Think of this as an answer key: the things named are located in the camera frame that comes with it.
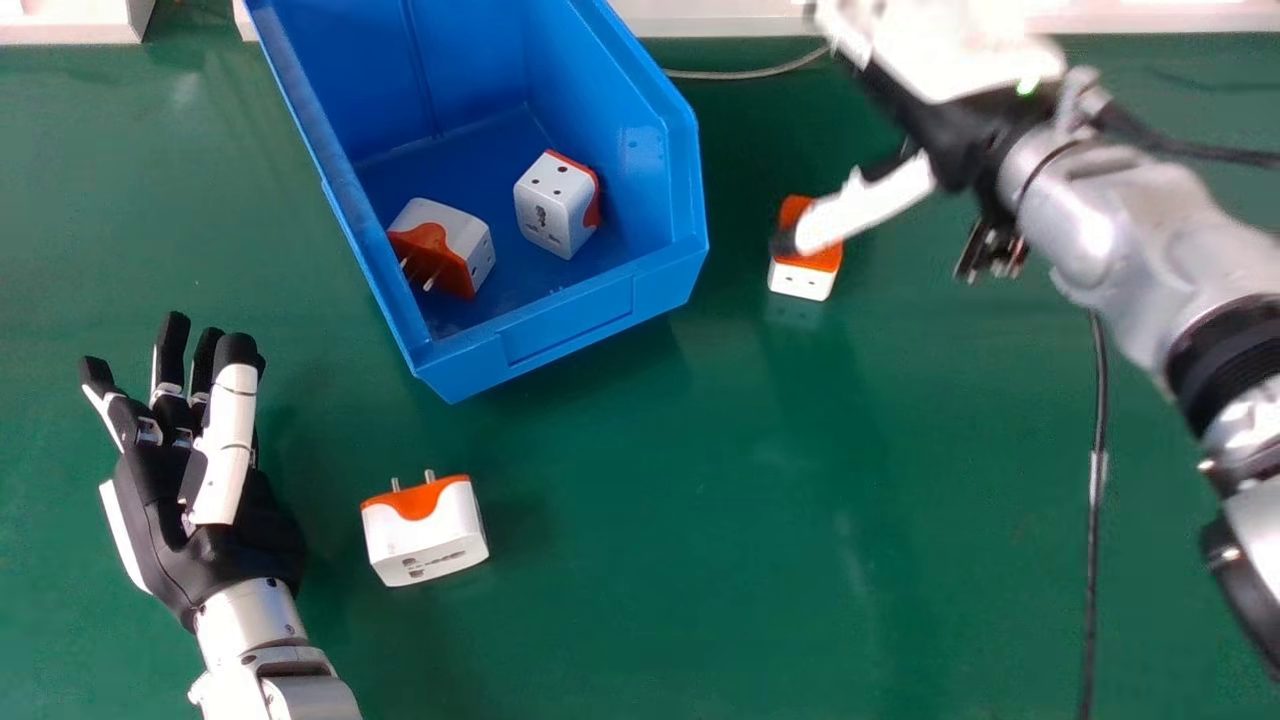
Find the bin floor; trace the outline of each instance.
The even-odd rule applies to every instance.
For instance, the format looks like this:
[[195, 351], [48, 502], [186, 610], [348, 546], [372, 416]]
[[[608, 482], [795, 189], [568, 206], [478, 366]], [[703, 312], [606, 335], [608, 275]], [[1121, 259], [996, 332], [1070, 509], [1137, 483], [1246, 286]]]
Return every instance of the bin floor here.
[[554, 145], [538, 119], [521, 106], [356, 165], [383, 227], [390, 225], [413, 197], [444, 202], [489, 224], [497, 264], [475, 300], [412, 288], [433, 338], [466, 331], [634, 259], [635, 251], [609, 227], [607, 215], [572, 260], [525, 240], [516, 223], [513, 190], [549, 147]]

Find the storage bin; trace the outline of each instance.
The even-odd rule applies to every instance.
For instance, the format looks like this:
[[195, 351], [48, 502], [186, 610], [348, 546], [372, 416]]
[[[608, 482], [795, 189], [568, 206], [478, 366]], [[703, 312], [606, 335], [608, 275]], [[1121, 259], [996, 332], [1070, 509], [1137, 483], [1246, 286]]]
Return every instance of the storage bin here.
[[[689, 299], [708, 249], [696, 120], [603, 0], [247, 5], [404, 360], [445, 401]], [[512, 187], [549, 147], [603, 186], [571, 261], [516, 225]], [[404, 279], [384, 229], [412, 197], [489, 224], [474, 301]]]

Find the silver robotic arm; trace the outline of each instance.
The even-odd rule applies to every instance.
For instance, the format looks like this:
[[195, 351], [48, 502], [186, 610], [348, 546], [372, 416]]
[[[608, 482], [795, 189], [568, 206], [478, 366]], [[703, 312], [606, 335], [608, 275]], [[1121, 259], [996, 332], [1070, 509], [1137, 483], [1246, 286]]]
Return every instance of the silver robotic arm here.
[[133, 583], [196, 635], [205, 673], [188, 698], [206, 720], [358, 720], [351, 689], [311, 646], [293, 597], [306, 547], [257, 469], [265, 361], [253, 338], [210, 328], [183, 395], [191, 322], [165, 319], [150, 405], [86, 357], [81, 387], [120, 452], [99, 488]]
[[[1201, 536], [1204, 560], [1277, 673], [1280, 243], [1224, 213], [1190, 169], [1111, 141], [1119, 132], [1158, 146], [1144, 141], [1160, 136], [1097, 72], [1068, 70], [1044, 40], [975, 15], [992, 5], [1001, 3], [817, 0], [819, 29], [909, 142], [897, 168], [872, 181], [855, 169], [772, 250], [818, 252], [936, 187], [975, 192], [982, 218], [956, 275], [1016, 274], [1039, 252], [1062, 295], [1100, 315], [1178, 406], [1221, 498]], [[955, 18], [940, 22], [943, 12]]]

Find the green tabletop surface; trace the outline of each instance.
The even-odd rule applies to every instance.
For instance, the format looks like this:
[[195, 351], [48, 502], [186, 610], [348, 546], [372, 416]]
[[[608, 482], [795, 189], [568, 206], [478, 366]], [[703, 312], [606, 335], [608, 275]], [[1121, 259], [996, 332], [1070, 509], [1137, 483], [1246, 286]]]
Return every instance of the green tabletop surface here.
[[[137, 47], [0, 49], [0, 717], [197, 717], [191, 638], [129, 583], [76, 361], [143, 389], [170, 309], [253, 333], [300, 609], [369, 720], [1074, 716], [1092, 350], [1042, 261], [968, 288], [969, 199], [851, 242], [826, 304], [764, 284], [776, 208], [899, 136], [829, 61], [682, 82], [712, 251], [689, 305], [457, 406], [407, 372], [256, 45], [163, 0]], [[749, 68], [812, 38], [663, 41]], [[1275, 36], [1070, 38], [1171, 133], [1280, 147]], [[1280, 176], [1204, 167], [1280, 227]], [[1197, 452], [1116, 363], [1098, 717], [1276, 717], [1201, 566]], [[389, 591], [358, 505], [470, 473], [492, 559]]]

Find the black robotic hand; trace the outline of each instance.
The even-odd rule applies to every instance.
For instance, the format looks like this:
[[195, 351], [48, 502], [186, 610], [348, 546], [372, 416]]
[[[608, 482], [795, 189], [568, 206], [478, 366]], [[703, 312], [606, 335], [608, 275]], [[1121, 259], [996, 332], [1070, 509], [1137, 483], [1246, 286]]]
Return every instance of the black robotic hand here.
[[120, 459], [99, 488], [129, 577], [195, 632], [212, 594], [269, 578], [297, 594], [306, 544], [257, 470], [253, 432], [265, 361], [247, 334], [204, 332], [183, 395], [191, 320], [165, 318], [151, 355], [150, 407], [115, 386], [97, 357], [81, 361], [81, 386]]

